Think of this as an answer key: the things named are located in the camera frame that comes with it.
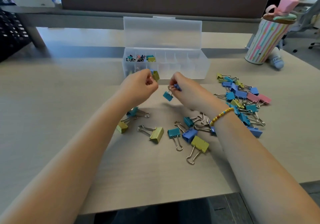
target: desk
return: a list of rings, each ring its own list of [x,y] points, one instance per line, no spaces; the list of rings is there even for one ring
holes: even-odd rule
[[[298,182],[320,180],[320,89],[312,86],[320,71],[284,51],[285,67],[281,72],[266,64],[250,64],[241,49],[250,34],[235,34],[233,39],[230,36],[204,33],[203,46],[224,47],[229,53],[209,56],[211,67],[200,83],[212,93],[224,93],[215,75],[230,74],[272,98],[272,104],[259,111],[266,122],[260,142]],[[119,37],[120,34],[114,37],[116,43],[121,41]],[[0,212],[118,89],[123,79],[121,58],[99,58],[96,54],[91,58],[34,58],[32,53],[22,51],[0,64]],[[115,132],[82,214],[239,190],[217,137],[199,133],[210,143],[210,152],[201,154],[191,166],[186,157],[192,148],[183,140],[184,149],[177,152],[166,133],[158,145],[153,145],[147,136],[136,132],[140,123],[162,126],[166,131],[174,128],[175,120],[196,114],[176,99],[169,103],[162,97],[167,83],[160,81],[158,91],[140,106],[150,111],[149,119],[138,119],[124,135]]]

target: plastic box compartment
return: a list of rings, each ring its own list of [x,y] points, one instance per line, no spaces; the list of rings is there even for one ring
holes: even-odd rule
[[[210,61],[201,50],[202,21],[172,18],[124,17],[124,76],[142,69],[158,71],[161,79],[181,72],[204,79]],[[126,61],[132,55],[154,55],[156,62]]]

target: right hand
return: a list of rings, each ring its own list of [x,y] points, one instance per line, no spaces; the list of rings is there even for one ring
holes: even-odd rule
[[[179,84],[182,91],[177,90],[174,84]],[[199,83],[185,77],[180,72],[174,73],[171,77],[168,89],[187,108],[202,111],[204,104],[210,102],[211,98],[216,98]]]

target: pink figurine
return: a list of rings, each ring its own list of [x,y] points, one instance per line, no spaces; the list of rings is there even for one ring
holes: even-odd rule
[[[299,0],[281,0],[278,7],[270,5],[266,8],[267,15],[287,16],[299,4]]]

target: plastic box lid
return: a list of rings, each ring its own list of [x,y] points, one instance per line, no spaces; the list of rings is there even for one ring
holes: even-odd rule
[[[123,26],[125,47],[201,49],[202,21],[123,17]]]

